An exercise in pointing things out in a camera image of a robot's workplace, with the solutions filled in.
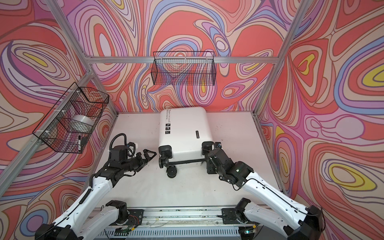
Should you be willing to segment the black white suitcase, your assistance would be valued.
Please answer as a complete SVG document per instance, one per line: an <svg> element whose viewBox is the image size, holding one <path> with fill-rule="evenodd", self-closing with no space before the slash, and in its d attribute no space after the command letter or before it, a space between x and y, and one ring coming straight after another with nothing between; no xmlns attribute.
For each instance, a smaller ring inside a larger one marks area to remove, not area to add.
<svg viewBox="0 0 384 240"><path fill-rule="evenodd" d="M177 167L206 161L214 145L207 112L202 107L166 109L160 113L159 167L171 179Z"/></svg>

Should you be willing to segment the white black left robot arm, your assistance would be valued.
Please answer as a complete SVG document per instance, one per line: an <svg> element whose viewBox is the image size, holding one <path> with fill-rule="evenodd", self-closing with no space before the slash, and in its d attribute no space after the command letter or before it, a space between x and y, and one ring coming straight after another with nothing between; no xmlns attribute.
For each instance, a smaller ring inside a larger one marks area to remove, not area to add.
<svg viewBox="0 0 384 240"><path fill-rule="evenodd" d="M123 177L133 177L156 155L143 150L134 153L135 144L119 145L109 150L109 158L90 180L87 190L51 224L42 224L36 240L93 240L110 224L125 225L130 213L123 201L112 200L91 220L89 215Z"/></svg>

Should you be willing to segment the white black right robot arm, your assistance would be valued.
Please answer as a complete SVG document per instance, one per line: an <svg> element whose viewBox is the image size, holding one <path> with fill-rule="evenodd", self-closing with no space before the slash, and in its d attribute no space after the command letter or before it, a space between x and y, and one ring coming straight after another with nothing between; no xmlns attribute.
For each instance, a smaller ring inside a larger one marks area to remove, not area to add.
<svg viewBox="0 0 384 240"><path fill-rule="evenodd" d="M281 234L288 240L318 240L326 228L323 211L316 206L306 207L287 197L267 183L246 163L233 162L221 148L204 150L203 155L213 165L216 174L234 190L244 190L268 208L242 198L235 207L239 223L254 222Z"/></svg>

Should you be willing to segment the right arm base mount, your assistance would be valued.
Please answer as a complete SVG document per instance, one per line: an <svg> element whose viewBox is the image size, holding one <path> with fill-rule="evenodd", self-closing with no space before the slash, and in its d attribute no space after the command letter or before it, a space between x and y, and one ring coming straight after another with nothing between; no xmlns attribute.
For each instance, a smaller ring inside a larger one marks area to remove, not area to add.
<svg viewBox="0 0 384 240"><path fill-rule="evenodd" d="M253 224L254 222L249 221L245 215L240 214L235 208L222 208L221 214L218 215L219 218L223 220L225 225L235 225L235 224Z"/></svg>

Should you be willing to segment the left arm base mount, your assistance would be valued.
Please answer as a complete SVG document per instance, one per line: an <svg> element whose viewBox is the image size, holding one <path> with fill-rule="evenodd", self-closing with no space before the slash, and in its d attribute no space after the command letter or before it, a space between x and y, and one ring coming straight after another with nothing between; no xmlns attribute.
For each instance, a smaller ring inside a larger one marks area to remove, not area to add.
<svg viewBox="0 0 384 240"><path fill-rule="evenodd" d="M123 214L120 219L114 222L117 226L138 227L142 224L144 209L128 209L127 214Z"/></svg>

